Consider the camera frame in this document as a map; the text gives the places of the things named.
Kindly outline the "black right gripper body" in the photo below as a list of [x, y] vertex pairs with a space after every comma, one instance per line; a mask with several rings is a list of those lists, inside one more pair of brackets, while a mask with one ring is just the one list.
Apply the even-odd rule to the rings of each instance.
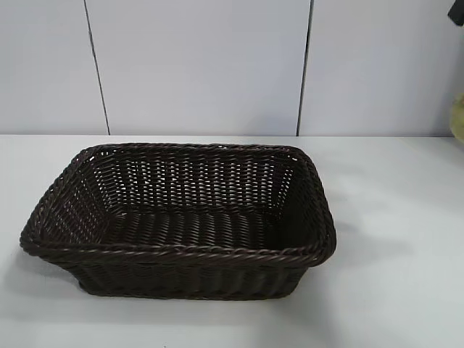
[[453, 22], [464, 22], [464, 0], [455, 0], [447, 16]]

